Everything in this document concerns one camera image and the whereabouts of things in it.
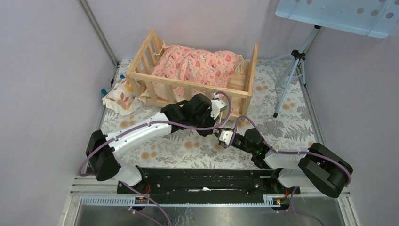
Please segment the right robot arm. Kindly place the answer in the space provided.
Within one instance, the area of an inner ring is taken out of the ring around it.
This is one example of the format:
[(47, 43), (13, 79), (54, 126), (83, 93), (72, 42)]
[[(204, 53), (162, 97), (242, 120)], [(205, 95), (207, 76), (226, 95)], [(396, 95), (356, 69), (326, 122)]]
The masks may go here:
[(243, 135), (229, 128), (217, 129), (214, 134), (223, 148), (233, 146), (250, 154), (256, 167), (276, 170), (276, 177), (270, 180), (270, 188), (276, 194), (291, 187), (314, 187), (337, 198), (351, 182), (352, 166), (321, 143), (313, 143), (306, 150), (279, 151), (272, 149), (255, 128)]

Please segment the wooden pet bed frame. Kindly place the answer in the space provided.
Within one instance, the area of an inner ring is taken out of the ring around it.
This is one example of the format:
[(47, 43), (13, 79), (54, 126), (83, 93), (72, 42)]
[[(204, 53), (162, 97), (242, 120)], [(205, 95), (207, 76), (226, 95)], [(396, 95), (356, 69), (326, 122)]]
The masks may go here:
[(207, 97), (213, 97), (214, 93), (221, 90), (231, 98), (232, 112), (230, 119), (233, 120), (241, 115), (247, 115), (254, 92), (258, 43), (254, 45), (250, 61), (243, 62), (243, 73), (235, 73), (227, 87), (222, 89), (205, 84), (152, 76), (151, 73), (160, 58), (155, 53), (163, 54), (162, 43), (162, 38), (158, 36), (154, 29), (151, 29), (127, 69), (126, 79), (136, 97), (147, 93), (144, 97), (145, 104), (165, 107), (177, 102), (178, 97), (173, 93), (174, 87), (184, 90), (185, 100), (189, 100), (194, 91), (202, 92)]

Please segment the pink patterned bed cushion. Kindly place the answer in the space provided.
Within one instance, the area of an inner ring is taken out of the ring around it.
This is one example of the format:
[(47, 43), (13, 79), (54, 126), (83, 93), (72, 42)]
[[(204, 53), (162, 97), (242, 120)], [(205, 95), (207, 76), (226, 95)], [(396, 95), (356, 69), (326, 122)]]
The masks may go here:
[(163, 46), (151, 75), (226, 88), (235, 74), (244, 74), (242, 55), (228, 50), (210, 52), (182, 45)]

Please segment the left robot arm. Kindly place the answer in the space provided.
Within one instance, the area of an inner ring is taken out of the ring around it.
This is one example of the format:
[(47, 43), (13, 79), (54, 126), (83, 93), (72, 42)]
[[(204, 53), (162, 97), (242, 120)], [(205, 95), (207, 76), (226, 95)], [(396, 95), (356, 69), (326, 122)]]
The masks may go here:
[(218, 91), (213, 99), (199, 93), (190, 100), (168, 104), (150, 118), (126, 129), (108, 134), (99, 129), (90, 137), (79, 176), (93, 175), (100, 182), (113, 178), (139, 194), (145, 190), (146, 181), (138, 166), (121, 159), (127, 151), (184, 129), (195, 130), (204, 137), (210, 135), (227, 122), (228, 117), (217, 123), (224, 110), (228, 111), (227, 116), (232, 112), (231, 99), (226, 93)]

